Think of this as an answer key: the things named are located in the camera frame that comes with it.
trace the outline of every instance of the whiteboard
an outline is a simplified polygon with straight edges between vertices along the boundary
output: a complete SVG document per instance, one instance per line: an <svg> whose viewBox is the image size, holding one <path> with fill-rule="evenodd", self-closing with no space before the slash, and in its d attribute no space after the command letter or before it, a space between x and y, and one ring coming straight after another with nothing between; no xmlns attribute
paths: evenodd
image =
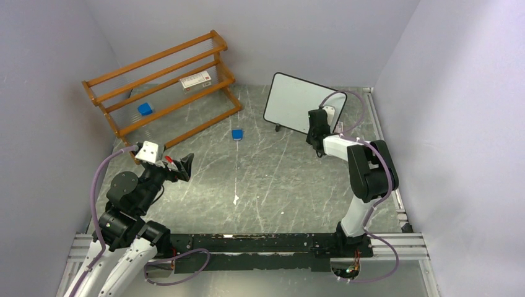
<svg viewBox="0 0 525 297"><path fill-rule="evenodd" d="M318 109L322 100L334 91L336 90L278 72L272 81L263 118L275 125L307 134L308 112ZM336 109L330 125L332 132L336 128L346 99L346 94L335 94L324 104Z"/></svg>

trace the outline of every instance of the wooden shelf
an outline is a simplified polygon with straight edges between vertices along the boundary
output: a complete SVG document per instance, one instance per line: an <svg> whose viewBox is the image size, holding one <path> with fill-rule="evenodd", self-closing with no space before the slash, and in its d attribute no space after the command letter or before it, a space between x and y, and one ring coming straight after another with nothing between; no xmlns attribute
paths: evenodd
<svg viewBox="0 0 525 297"><path fill-rule="evenodd" d="M135 69L138 69L140 67L143 67L145 65L148 65L152 62L155 62L155 61L158 61L159 59L162 59L162 58L165 58L171 54L174 54L174 53L177 53L179 51L182 51L182 50L185 50L187 48L190 48L192 46L195 46L197 45L198 43L201 43L203 41L206 41L206 40L212 40L212 43L213 43L213 48L212 49L209 49L207 51L203 51L191 58L188 58L188 59L185 59L183 61L180 61L174 65L171 65L170 67L167 67L167 68L164 68L160 71L157 71L153 74L150 74L148 76L145 76L141 79L138 79L134 82L131 82L131 83L128 83L120 88L117 88L115 90L112 90L108 93L105 93L103 95L100 95L100 96L95 96L95 93L93 92L92 90L92 87L96 86L96 85L99 85L99 84L102 84L104 82L106 82L107 80L110 80L110 79L114 79L115 77L118 77L120 75L123 75L129 71L133 71ZM113 132L115 133L115 136L120 138L126 145L131 145L127 138L126 138L126 135L139 129L140 127L148 124L148 123L151 123L152 121L155 121L156 119L158 118L161 118L162 116L165 116L169 113L171 113L172 111L175 111L187 104L190 104L191 102L195 101L195 100L198 100L199 98L202 98L206 95L209 95L213 92L216 92L218 90L221 90L224 92L224 94L226 94L226 96L230 99L230 101L233 103L234 107L228 111L226 111L225 113L223 114L220 114L219 116L209 120L208 122L204 123L204 124L201 124L200 126L198 127L195 127L193 129L191 129L190 131L178 136L178 137L175 137L173 140L170 140L168 141L165 146L166 148L169 148L169 147L172 147L188 138L190 138L191 136L203 131L204 129L214 125L214 124L217 124L219 121L239 112L240 110L242 110L242 105L241 103L239 102L239 100L237 100L237 98L235 96L233 96L233 94L231 93L230 89L229 89L229 85L234 83L235 82L235 76L233 76L232 72L228 69L228 67L224 64L224 62L222 61L221 57L220 57L220 52L221 51L225 51L228 49L228 46L226 44L226 41L215 31L215 30L212 30L210 33L208 34L205 34L203 36L200 36L200 37L197 37L193 40L190 40L190 41L187 41L185 43L182 43L180 45L177 45L177 46L174 46L170 49L166 49L165 51L162 51L160 53L157 53L157 54L154 54L153 56L150 56L148 58L145 58L145 59L142 59L140 61L137 61L135 63L132 63L130 65L127 65L127 66L124 66L120 69L117 69L115 71L112 71L110 73L107 73L107 74L104 74L100 77L97 77L95 79L92 79L92 80L89 80L89 81L83 81L82 82L82 85L84 86L84 89L87 93L87 95L89 96L89 98L91 99L91 102L100 108L100 110L102 111L102 113L104 114L104 117L106 117L108 123L110 124L110 127L111 129L113 130ZM141 92L139 94L136 94L136 95L133 95L125 100L122 100L122 101L119 101L119 102L116 102L110 106L104 106L104 102L111 99L111 98L114 98L115 96L118 96L122 93L125 93L125 92L128 92L134 88L137 88L141 85L144 85L148 82L151 82L152 80L154 79L158 79L159 77L162 77L162 76L165 76L169 73L172 73L176 70L179 70L183 67L186 67L186 66L190 66L192 65L193 63L197 62L197 61L200 61L204 58L207 58L207 57L210 57L210 56L213 56L213 61L205 64L205 65L202 65L202 66L199 66L199 67L195 67L193 70L191 71L188 71L188 72L185 72L184 74L181 74L181 75L178 75L177 77L173 78L173 79L170 79L162 84L159 84L159 85L156 85L152 88L149 88L148 90L144 91L144 92ZM182 78L184 77L187 77L187 76L191 76L193 74L197 74L198 72L201 72L201 71L204 71L208 68L211 68L211 67L216 67L217 68L217 74L219 75L219 81L209 87L206 87L205 89L201 90L200 92L198 93L195 93L191 96L189 96L188 98L185 98L184 100L182 101L179 101L179 102L176 102L175 104L171 105L171 106L168 106L166 108L164 108L163 110L160 110L160 111L156 111L155 113L153 114L150 114L146 117L143 117L141 120L139 121L136 121L132 124L130 124L129 126L127 127L118 127L118 125L115 123L115 120L113 119L113 117L111 116L110 113L116 111L116 110L119 110L120 108L123 108L124 106L128 105L128 104L131 104L135 101L138 101L148 95L151 95L155 92L158 92L164 88L167 88L173 84L176 84L177 82L179 82Z"/></svg>

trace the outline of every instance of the gray wall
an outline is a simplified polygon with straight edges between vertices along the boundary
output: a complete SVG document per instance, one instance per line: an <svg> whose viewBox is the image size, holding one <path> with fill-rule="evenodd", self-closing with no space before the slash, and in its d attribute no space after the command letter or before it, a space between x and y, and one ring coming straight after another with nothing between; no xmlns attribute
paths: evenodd
<svg viewBox="0 0 525 297"><path fill-rule="evenodd" d="M0 287L54 296L114 139L81 80L117 68L81 0L0 2Z"/></svg>
<svg viewBox="0 0 525 297"><path fill-rule="evenodd" d="M419 0L87 0L124 65L215 29L239 82L281 71L321 84L372 86ZM137 79L174 63L134 71Z"/></svg>
<svg viewBox="0 0 525 297"><path fill-rule="evenodd" d="M375 86L442 296L523 296L523 1L422 0Z"/></svg>

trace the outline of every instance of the purple cable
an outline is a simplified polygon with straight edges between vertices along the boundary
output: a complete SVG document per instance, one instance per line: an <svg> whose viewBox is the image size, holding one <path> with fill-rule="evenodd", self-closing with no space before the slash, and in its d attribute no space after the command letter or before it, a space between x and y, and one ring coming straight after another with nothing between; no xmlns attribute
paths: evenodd
<svg viewBox="0 0 525 297"><path fill-rule="evenodd" d="M367 224L368 224L368 221L370 220L371 216L372 216L372 213L374 212L374 209L380 205L381 203L383 203L383 201L385 201L389 196L390 194L392 193L392 188L393 188L393 184L392 184L392 177L390 175L390 171L387 169L388 167L386 166L386 162L384 161L384 158L381 156L381 154L377 151L377 149L374 148L374 146L372 146L371 144L369 144L368 142L364 141L364 140L361 140L361 139L356 139L356 138L351 138L351 137L346 137L344 136L343 134L344 133L348 133L350 132L351 130L353 130L355 127L359 126L359 124L361 124L363 122L363 120L365 119L365 109L366 109L366 104L365 104L365 100L363 100L363 98L361 97L361 95L357 92L353 92L353 91L335 91L333 93L331 93L330 95L328 95L322 102L321 104L319 105L320 108L322 108L324 106L324 103L326 102L326 100L328 100L330 97L332 97L333 95L335 94L338 94L338 93L350 93L354 96L356 96L359 101L361 101L361 105L362 105L362 112L361 112L361 117L359 117L359 119L357 120L357 122L350 128L348 128L347 130L345 130L343 133L340 134L340 137L343 138L343 139L347 139L347 140L350 140L350 141L353 141L353 142L358 142L360 144L363 144L364 146L368 147L370 150L372 150L372 152L377 156L379 162L381 163L381 166L383 166L384 170L385 170L385 173L386 173L386 180L387 180L387 183L388 183L388 190L386 191L386 194L381 198L379 199L377 202L375 202L372 206L372 208L368 211L367 215L365 216L365 218L363 219L363 230L364 232L370 236L371 238L374 238L374 239L377 239L381 242L383 242L384 244L386 244L391 250L392 252L394 253L394 256L396 257L396 264L394 265L394 268L392 270L390 270L390 272L388 272L387 274L385 275L382 275L380 277L376 277L376 278L371 278L369 280L352 280L352 283L373 283L373 282L377 282L379 280L383 280L389 276L391 276L392 274L394 274L396 271L397 271L397 268L399 268L399 255L397 254L397 251L396 249L394 248L394 246L392 246L392 244L388 243L386 240L384 240L383 238L380 238L379 236L376 236L374 235L373 233L370 233L368 230L367 230Z"/></svg>
<svg viewBox="0 0 525 297"><path fill-rule="evenodd" d="M186 277L185 279L183 280L178 280L176 282L173 282L173 283L157 283L157 282L154 282L152 280L150 280L149 278L147 278L147 272L146 272L146 267L147 266L150 266L150 265L156 265L156 264L161 264L161 263L166 263L168 261L173 261L173 260L177 260L177 259L180 259L182 257L186 257L187 255L190 255L190 254L193 254L194 252L205 252L206 253L206 261L204 263L204 265L202 265L202 267L195 271L192 275ZM157 260L157 261L153 261L153 262L149 262L148 264L146 264L144 266L144 278L146 279L147 282L149 282L150 284L152 285L157 285L157 286L173 286L173 285L178 285L179 283L183 283L183 282L186 282L194 277L196 277L197 275L199 275L199 273L201 273L204 268L206 267L206 265L208 265L208 262L210 262L210 251L208 251L207 249L203 249L203 248L199 248L199 249L192 249L191 251L188 251L188 252L185 252L184 254L180 254L180 255L177 255L175 257L171 257L171 258L167 258L167 259L161 259L161 260Z"/></svg>
<svg viewBox="0 0 525 297"><path fill-rule="evenodd" d="M96 192L96 189L97 189L97 183L98 183L98 179L100 177L100 173L102 173L102 170L104 169L104 167L106 167L106 165L114 157L116 157L116 156L118 156L118 155L120 155L122 153L131 152L132 150L138 150L138 149L139 149L138 146L132 145L130 147L125 147L125 148L122 148L121 150L118 150L117 152L111 154L109 157L105 158L102 161L102 163L98 166L97 171L95 172L95 176L93 177L93 181L91 182L91 189L89 191L89 196L90 196L89 202L90 202L90 206L91 206L91 219L93 221L93 226L95 227L95 233L97 234L97 239L100 242L100 246L102 247L102 250L97 254L96 257L93 258L91 263L87 266L87 269L85 269L82 272L82 275L80 275L79 280L77 281L77 283L75 284L75 286L71 290L71 293L69 294L69 297L75 296L75 294L77 293L77 291L78 291L78 289L80 287L80 284L84 281L84 279L85 279L85 277L87 275L87 272L91 268L93 268L93 266L95 266L97 261L102 257L102 254L104 253L104 251L106 251L106 242L104 242L104 238L102 237L102 231L100 230L100 226L98 225L97 208L96 208L97 200L95 198L95 192Z"/></svg>
<svg viewBox="0 0 525 297"><path fill-rule="evenodd" d="M330 97L332 97L333 95L339 94L339 93L341 93L341 94L345 94L345 93L352 94L352 95L356 96L359 99L359 101L361 101L361 116L359 117L357 122L355 122L355 124L352 127L346 129L343 132L343 133L346 133L346 132L352 131L355 127L359 126L359 124L361 124L363 122L363 120L365 119L365 110L367 108L367 105L365 104L365 100L363 100L363 97L361 97L361 95L359 95L359 93L357 93L357 92L354 92L354 91L335 91L335 92L331 93L330 95L326 96L326 98L323 99L321 104L319 104L319 107L323 108L324 103L326 102L326 100L330 99Z"/></svg>

